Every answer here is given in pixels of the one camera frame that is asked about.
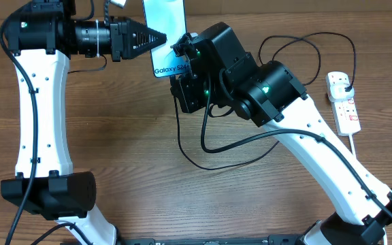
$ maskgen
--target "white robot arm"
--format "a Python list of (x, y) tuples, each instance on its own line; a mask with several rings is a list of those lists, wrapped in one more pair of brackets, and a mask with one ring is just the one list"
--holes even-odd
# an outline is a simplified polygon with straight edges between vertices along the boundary
[(73, 0), (33, 0), (11, 14), (0, 29), (1, 46), (15, 63), (20, 90), (16, 179), (1, 181), (3, 198), (19, 206), (6, 244), (22, 210), (67, 225), (83, 245), (121, 243), (117, 228), (95, 205), (93, 174), (74, 173), (65, 126), (69, 58), (111, 54), (115, 62), (133, 59), (164, 44), (166, 36), (129, 18), (75, 21), (70, 18), (74, 14)]
[[(46, 54), (44, 49), (23, 50), (16, 60), (29, 75), (36, 91), (37, 111), (39, 117), (39, 141), (37, 155), (36, 178), (47, 178), (50, 172), (58, 172), (60, 176), (74, 173), (72, 161), (67, 149), (65, 122), (65, 89), (69, 59), (60, 51)], [(30, 178), (31, 155), (33, 149), (33, 113), (28, 87), (22, 74), (16, 68), (20, 91), (20, 148), (16, 175), (22, 174)], [(55, 220), (58, 224), (71, 222), (83, 232), (94, 244), (115, 245), (118, 232), (103, 217), (99, 208), (94, 205), (84, 218), (79, 216), (62, 216)], [(87, 245), (75, 230), (67, 227), (83, 245)]]
[[(271, 120), (263, 125), (267, 131), (279, 129), (301, 129), (321, 135), (331, 142), (348, 160), (367, 186), (376, 194), (385, 206), (390, 202), (388, 194), (392, 190), (367, 171), (352, 155), (347, 147), (327, 126), (316, 109), (313, 100), (296, 99), (282, 111), (284, 120)], [(361, 188), (341, 159), (326, 145), (318, 143), (313, 137), (300, 134), (282, 134), (274, 136), (287, 147), (302, 165), (322, 186), (336, 209), (336, 214), (346, 223), (364, 225), (367, 216), (375, 218), (381, 209)], [(330, 244), (321, 233), (320, 223), (308, 232), (304, 244)]]

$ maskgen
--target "wood grain surface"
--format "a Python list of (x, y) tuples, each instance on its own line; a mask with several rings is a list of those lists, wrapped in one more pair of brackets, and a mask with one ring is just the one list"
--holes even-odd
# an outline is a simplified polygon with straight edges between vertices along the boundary
[[(0, 0), (0, 20), (30, 0)], [(184, 0), (186, 13), (266, 14), (293, 12), (392, 11), (392, 0)], [(77, 17), (88, 16), (89, 0), (75, 0)], [(104, 0), (94, 0), (95, 16), (103, 17)], [(110, 6), (114, 16), (143, 16), (142, 0), (127, 0), (124, 9)]]
[[(245, 50), (257, 56), (268, 35), (335, 31), (353, 39), (358, 51), (356, 102), (362, 131), (355, 136), (359, 160), (392, 187), (392, 12), (189, 16), (190, 32), (224, 21)], [(325, 95), (325, 74), (352, 74), (350, 44), (339, 37), (310, 38), (322, 52), (322, 70), (308, 87), (322, 116), (335, 130)], [(286, 42), (268, 42), (263, 60)], [(278, 55), (303, 82), (316, 71), (317, 55), (307, 44)], [(102, 65), (74, 56), (71, 69)], [(334, 212), (322, 188), (284, 147), (258, 163), (225, 171), (203, 171), (181, 155), (176, 142), (173, 98), (167, 79), (155, 79), (149, 54), (110, 63), (105, 71), (69, 75), (67, 140), (75, 172), (92, 171), (97, 205), (126, 238), (240, 238), (299, 233)], [(275, 141), (260, 140), (217, 155), (199, 144), (202, 112), (181, 115), (182, 141), (189, 156), (208, 167), (255, 158)], [(208, 146), (262, 132), (231, 115), (208, 122)], [(0, 180), (14, 176), (19, 148), (19, 95), (14, 66), (0, 47)], [(16, 207), (0, 196), (0, 244)], [(53, 222), (24, 213), (12, 244), (28, 244)], [(392, 225), (388, 228), (392, 244)], [(57, 231), (43, 244), (71, 240)]]

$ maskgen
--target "black joint motor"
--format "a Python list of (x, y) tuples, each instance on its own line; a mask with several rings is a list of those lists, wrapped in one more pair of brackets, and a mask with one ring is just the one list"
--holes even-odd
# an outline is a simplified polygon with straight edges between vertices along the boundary
[(13, 13), (7, 22), (5, 36), (8, 49), (15, 55), (22, 50), (45, 49), (46, 54), (58, 50), (94, 57), (111, 54), (113, 61), (134, 59), (166, 42), (166, 35), (130, 18), (103, 21), (75, 21), (74, 0), (34, 0), (22, 11)]
[(172, 85), (172, 95), (184, 113), (206, 107), (211, 80), (210, 103), (229, 106), (258, 127), (283, 119), (282, 110), (297, 98), (306, 99), (306, 89), (282, 63), (258, 66), (243, 49), (227, 24), (220, 22), (192, 38), (188, 33), (172, 46), (176, 56), (190, 64), (187, 74)]

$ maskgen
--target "smartphone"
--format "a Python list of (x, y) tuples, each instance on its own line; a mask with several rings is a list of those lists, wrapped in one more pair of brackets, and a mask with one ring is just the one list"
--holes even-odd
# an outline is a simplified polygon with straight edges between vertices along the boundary
[(176, 57), (170, 48), (187, 32), (184, 0), (143, 0), (143, 9), (146, 25), (167, 36), (165, 44), (150, 51), (155, 77), (162, 78), (187, 72), (187, 60)]

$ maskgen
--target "power cord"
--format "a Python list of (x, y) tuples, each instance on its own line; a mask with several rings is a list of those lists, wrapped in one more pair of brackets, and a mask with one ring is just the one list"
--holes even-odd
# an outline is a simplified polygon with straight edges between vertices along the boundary
[(216, 167), (216, 168), (207, 168), (207, 167), (202, 167), (200, 165), (198, 165), (196, 162), (194, 162), (193, 160), (190, 159), (189, 156), (187, 156), (187, 154), (185, 153), (185, 151), (182, 149), (181, 146), (181, 136), (180, 136), (180, 118), (179, 118), (179, 113), (178, 113), (178, 104), (176, 103), (176, 97), (174, 96), (174, 103), (175, 103), (175, 114), (176, 114), (176, 125), (178, 128), (178, 146), (180, 148), (180, 151), (182, 153), (182, 155), (184, 155), (184, 157), (189, 160), (189, 162), (191, 162), (194, 166), (198, 167), (199, 169), (203, 169), (203, 170), (208, 170), (208, 171), (214, 171), (214, 170), (220, 170), (220, 169), (227, 169), (227, 168), (231, 168), (231, 167), (240, 167), (240, 166), (244, 166), (244, 165), (249, 165), (251, 163), (254, 163), (256, 161), (261, 160), (263, 157), (267, 156), (273, 149), (275, 149), (275, 147), (279, 144), (279, 142), (276, 142), (266, 153), (264, 153), (262, 156), (253, 159), (251, 161), (247, 161), (245, 163), (237, 163), (237, 164), (233, 164), (233, 165), (228, 165), (228, 166), (223, 166), (223, 167)]
[[(263, 42), (261, 43), (261, 45), (259, 46), (259, 50), (258, 50), (258, 59), (259, 59), (259, 62), (261, 63), (261, 65), (263, 65), (263, 61), (262, 61), (262, 59), (261, 59), (261, 50), (263, 49), (263, 46), (264, 46), (264, 44), (266, 43), (266, 41), (268, 41), (268, 40), (271, 39), (271, 38), (292, 38), (292, 39), (296, 39), (297, 42), (298, 42), (298, 41), (303, 41), (303, 42), (306, 42), (306, 43), (310, 44), (312, 47), (314, 47), (314, 49), (317, 51), (317, 55), (318, 55), (318, 68), (317, 68), (317, 73), (316, 73), (315, 77), (314, 77), (313, 79), (311, 79), (310, 82), (305, 83), (304, 86), (307, 86), (307, 85), (312, 84), (312, 83), (317, 79), (317, 77), (319, 76), (320, 68), (321, 68), (321, 54), (320, 54), (319, 48), (317, 48), (317, 46), (316, 46), (314, 43), (312, 43), (311, 41), (308, 41), (308, 40), (304, 39), (303, 37), (295, 37), (295, 36), (290, 36), (290, 35), (272, 35), (272, 36), (266, 37), (266, 38), (263, 40)], [(278, 51), (276, 51), (276, 53), (273, 55), (272, 61), (275, 60), (275, 56), (276, 56), (276, 55), (279, 53), (279, 51), (281, 51), (281, 50), (282, 50), (282, 48), (279, 49)]]
[[(259, 47), (258, 58), (259, 58), (259, 62), (260, 62), (261, 64), (263, 64), (263, 61), (262, 61), (262, 59), (261, 59), (261, 50), (262, 50), (262, 48), (263, 48), (263, 46), (264, 46), (264, 43), (265, 43), (267, 40), (271, 39), (271, 38), (291, 38), (291, 39), (296, 39), (296, 41), (303, 41), (303, 42), (306, 42), (306, 43), (310, 44), (310, 45), (317, 51), (317, 55), (318, 55), (318, 68), (317, 68), (317, 73), (316, 73), (315, 77), (314, 77), (313, 79), (311, 79), (311, 81), (305, 83), (304, 86), (307, 86), (307, 85), (312, 84), (312, 83), (317, 79), (317, 77), (319, 76), (320, 68), (321, 68), (321, 54), (320, 54), (319, 48), (317, 48), (317, 46), (316, 46), (314, 43), (312, 43), (311, 41), (306, 40), (306, 39), (304, 39), (304, 38), (302, 38), (302, 37), (295, 37), (295, 36), (290, 36), (290, 35), (273, 35), (273, 36), (269, 36), (269, 37), (266, 37), (266, 38), (263, 40), (261, 46)], [(210, 102), (210, 95), (211, 95), (211, 93), (209, 93), (209, 95), (208, 95), (208, 102), (207, 102), (208, 105), (210, 105), (210, 103), (211, 103), (211, 102)], [(213, 110), (214, 105), (211, 105), (210, 107), (209, 107), (208, 105), (207, 105), (207, 108), (209, 108), (209, 109), (208, 109), (208, 110), (206, 109), (206, 113), (205, 113), (205, 115), (204, 115), (204, 120), (203, 120), (203, 124), (202, 124), (201, 146), (202, 146), (202, 149), (203, 149), (206, 153), (217, 153), (217, 151), (207, 149), (206, 146), (205, 146), (205, 131), (206, 131), (206, 125), (207, 125), (207, 120), (208, 120), (207, 115), (208, 115), (210, 118), (224, 117), (224, 116), (228, 116), (228, 115), (232, 114), (233, 109), (231, 108), (228, 112), (224, 113), (223, 115), (220, 115), (220, 116), (213, 116), (213, 115), (212, 115), (212, 110)]]
[(71, 222), (66, 222), (66, 223), (62, 223), (59, 225), (54, 226), (53, 228), (51, 228), (49, 231), (45, 232), (45, 234), (41, 235), (39, 238), (36, 239), (36, 241), (34, 241), (31, 245), (37, 245), (39, 244), (39, 242), (41, 242), (43, 239), (45, 239), (46, 237), (48, 237), (49, 235), (51, 235), (51, 233), (53, 233), (54, 231), (60, 229), (61, 227), (69, 227), (69, 229), (74, 229), (78, 235), (80, 235), (81, 239), (87, 244), (87, 245), (93, 245), (93, 243), (91, 243), (88, 238), (86, 237), (86, 235), (80, 230), (80, 228), (76, 227), (76, 224), (71, 223)]
[[(20, 7), (19, 9), (17, 9), (14, 13), (18, 13), (21, 12), (24, 7), (29, 6), (30, 3), (27, 3), (26, 5)], [(14, 58), (14, 56), (12, 55), (12, 53), (8, 50), (7, 45), (5, 45), (4, 39), (3, 39), (3, 32), (5, 30), (5, 26), (7, 25), (8, 20), (10, 19), (10, 17), (12, 16), (12, 14), (10, 14), (2, 23), (1, 27), (0, 27), (0, 44), (1, 47), (4, 50), (4, 53), (10, 58), (10, 60), (13, 62), (13, 64), (16, 66), (16, 68), (18, 68), (19, 72), (22, 74), (25, 82), (27, 83), (28, 86), (28, 90), (29, 93), (31, 95), (31, 105), (33, 108), (33, 156), (31, 157), (31, 174), (30, 174), (30, 178), (29, 178), (29, 182), (28, 182), (28, 186), (27, 189), (25, 191), (24, 197), (22, 198), (22, 201), (19, 205), (19, 209), (16, 212), (16, 215), (14, 217), (12, 226), (10, 227), (10, 231), (7, 235), (7, 238), (5, 240), (5, 245), (9, 245), (10, 242), (12, 241), (13, 235), (14, 235), (14, 231), (16, 229), (16, 226), (18, 225), (20, 216), (22, 215), (22, 211), (25, 208), (25, 204), (28, 200), (28, 197), (31, 193), (31, 189), (33, 188), (33, 183), (34, 183), (34, 178), (35, 178), (35, 172), (37, 169), (37, 132), (38, 132), (38, 128), (39, 128), (39, 124), (38, 124), (38, 119), (37, 119), (37, 101), (35, 98), (35, 89), (33, 87), (33, 84), (30, 81), (30, 78), (28, 76), (28, 74), (25, 72), (25, 70), (22, 68), (22, 65), (20, 65), (20, 63)]]
[(107, 27), (110, 25), (110, 14), (108, 13), (110, 1), (111, 0), (105, 0), (103, 3), (103, 21)]
[(352, 134), (349, 134), (349, 135), (348, 135), (348, 140), (349, 140), (349, 142), (350, 142), (350, 148), (352, 149), (352, 155), (353, 155), (355, 158), (357, 158), (357, 152), (356, 152), (356, 150), (355, 150), (355, 144), (354, 144), (354, 142), (353, 142), (353, 135), (352, 135)]
[[(350, 90), (353, 88), (353, 83), (355, 82), (355, 75), (356, 75), (356, 71), (357, 71), (357, 51), (356, 51), (355, 44), (353, 43), (352, 39), (349, 38), (349, 37), (346, 36), (346, 35), (343, 35), (343, 34), (340, 34), (340, 33), (322, 31), (322, 32), (318, 32), (318, 33), (311, 33), (311, 34), (308, 34), (308, 35), (305, 35), (305, 36), (299, 37), (299, 38), (297, 38), (297, 37), (291, 37), (291, 36), (284, 36), (284, 37), (294, 38), (295, 40), (293, 40), (293, 41), (291, 41), (291, 42), (285, 44), (285, 45), (282, 46), (280, 49), (278, 49), (278, 51), (276, 51), (275, 54), (273, 55), (272, 60), (274, 60), (274, 59), (275, 59), (275, 56), (276, 56), (281, 50), (283, 50), (284, 48), (286, 48), (287, 46), (290, 46), (291, 44), (294, 44), (295, 42), (299, 42), (299, 41), (304, 41), (304, 42), (306, 42), (306, 39), (305, 39), (305, 38), (310, 37), (310, 36), (313, 36), (313, 35), (321, 35), (321, 34), (337, 35), (337, 36), (346, 38), (346, 39), (350, 42), (350, 44), (351, 44), (351, 46), (352, 46), (352, 49), (353, 49), (353, 75), (352, 75), (352, 82), (351, 82), (350, 86), (346, 88), (346, 91), (350, 91)], [(261, 49), (262, 49), (264, 43), (265, 43), (268, 39), (273, 38), (273, 37), (282, 37), (282, 36), (271, 36), (271, 37), (266, 38), (266, 39), (263, 41), (263, 43), (261, 44), (261, 46), (260, 46), (260, 48), (259, 48), (259, 52), (258, 52), (258, 57), (259, 57), (259, 61), (261, 62), (261, 64), (263, 64), (263, 62), (261, 61)]]
[(76, 70), (76, 71), (69, 71), (68, 74), (74, 74), (74, 73), (78, 73), (78, 72), (86, 72), (86, 71), (103, 71), (106, 67), (107, 67), (107, 58), (101, 54), (101, 56), (104, 58), (105, 60), (105, 64), (100, 67), (100, 68), (96, 68), (96, 69), (86, 69), (86, 70)]
[(90, 0), (90, 6), (91, 6), (90, 14), (87, 17), (73, 18), (72, 20), (86, 21), (86, 20), (90, 20), (91, 18), (93, 18), (93, 16), (95, 16), (95, 4), (93, 3), (93, 0)]

